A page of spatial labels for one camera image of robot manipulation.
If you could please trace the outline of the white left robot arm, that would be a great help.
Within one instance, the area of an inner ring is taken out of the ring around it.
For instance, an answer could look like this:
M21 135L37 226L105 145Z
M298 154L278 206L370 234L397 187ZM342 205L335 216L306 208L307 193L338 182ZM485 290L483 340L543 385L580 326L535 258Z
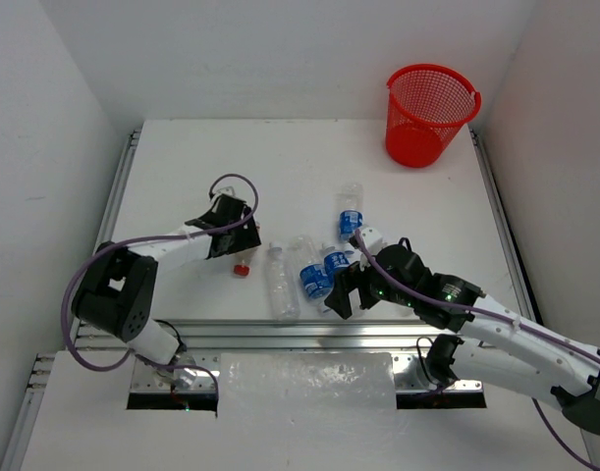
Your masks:
M254 210L230 194L217 194L202 216L165 235L107 241L86 263L72 313L123 342L155 367L170 368L180 342L151 319L157 278L190 262L214 259L261 244Z

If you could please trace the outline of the clear slim bottle white cap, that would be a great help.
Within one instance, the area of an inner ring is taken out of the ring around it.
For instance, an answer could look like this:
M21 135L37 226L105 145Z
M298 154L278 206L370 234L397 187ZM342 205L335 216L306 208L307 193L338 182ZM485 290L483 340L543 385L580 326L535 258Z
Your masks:
M279 321L295 322L300 302L286 252L281 243L272 241L266 251L265 280L272 316Z

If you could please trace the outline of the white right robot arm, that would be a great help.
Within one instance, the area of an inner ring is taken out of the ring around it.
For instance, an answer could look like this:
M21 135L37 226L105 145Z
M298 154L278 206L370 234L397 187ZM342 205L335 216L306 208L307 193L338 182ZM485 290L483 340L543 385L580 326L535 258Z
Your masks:
M421 361L430 383L480 380L545 402L600 436L600 346L532 322L464 279L432 272L405 237L388 244L365 228L350 243L360 258L336 273L325 301L341 318L353 314L353 291L362 310L379 302L409 308L441 332Z

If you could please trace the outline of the red cap bottle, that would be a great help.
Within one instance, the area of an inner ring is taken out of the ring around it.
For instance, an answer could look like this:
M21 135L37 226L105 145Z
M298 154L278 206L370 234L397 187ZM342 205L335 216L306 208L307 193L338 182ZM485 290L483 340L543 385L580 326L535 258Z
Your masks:
M250 273L251 256L237 254L233 266L233 274L239 278L245 278Z

